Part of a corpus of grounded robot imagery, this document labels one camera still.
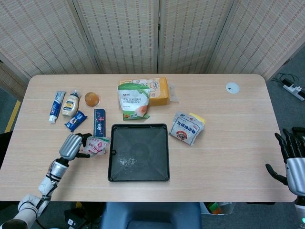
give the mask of toothpaste tube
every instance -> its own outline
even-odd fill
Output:
[[[49,118],[50,123],[55,123],[55,120],[57,119],[59,112],[61,110],[61,104],[62,104],[65,94],[66,94],[66,92],[57,92],[56,93],[54,102],[53,102],[53,105],[51,108],[51,112],[50,112],[50,118]]]
[[[94,109],[94,137],[105,137],[106,131],[106,116],[104,109]]]
[[[87,116],[85,116],[81,111],[78,111],[69,122],[65,123],[65,126],[73,132],[86,118]]]

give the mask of blue wrapper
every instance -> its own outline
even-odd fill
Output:
[[[65,126],[73,132],[86,118],[87,116],[85,116],[81,111],[78,111],[69,122],[65,123]]]
[[[105,137],[106,115],[104,109],[94,109],[94,137]]]

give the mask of robotic hand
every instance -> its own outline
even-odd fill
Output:
[[[277,174],[270,164],[266,164],[266,168],[274,179],[288,185],[289,190],[297,195],[295,208],[300,228],[305,229],[305,140],[286,129],[283,129],[283,133],[286,140],[278,133],[275,133],[275,137],[281,146],[287,177]]]
[[[29,229],[47,207],[53,191],[69,167],[68,162],[76,157],[89,158],[88,154],[79,153],[83,144],[86,146],[87,138],[91,134],[70,134],[59,150],[60,158],[54,160],[49,167],[48,173],[39,185],[42,197],[26,195],[18,205],[18,214],[0,226],[0,229]]]

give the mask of cheese block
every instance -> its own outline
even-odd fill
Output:
[[[154,79],[121,80],[119,82],[119,84],[123,83],[137,83],[148,86],[150,88],[149,106],[167,105],[170,102],[167,80],[165,77]]]

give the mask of table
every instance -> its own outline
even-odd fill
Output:
[[[147,120],[123,121],[117,85],[122,79],[166,77],[176,87],[179,103],[150,107]],[[226,91],[228,82],[240,86]],[[274,132],[279,132],[264,79],[255,74],[104,74],[37,75],[30,80],[0,170],[0,200],[21,200],[28,193],[41,196],[38,186],[70,131],[61,114],[56,124],[49,113],[56,91],[79,89],[79,109],[88,116],[75,133],[93,132],[93,109],[84,102],[87,92],[102,98],[106,135],[113,124],[165,123],[177,111],[206,119],[205,129],[189,146],[169,136],[168,182],[109,182],[109,154],[77,158],[54,191],[58,201],[148,202],[288,202],[295,196],[266,171],[270,163],[279,174],[285,167]]]

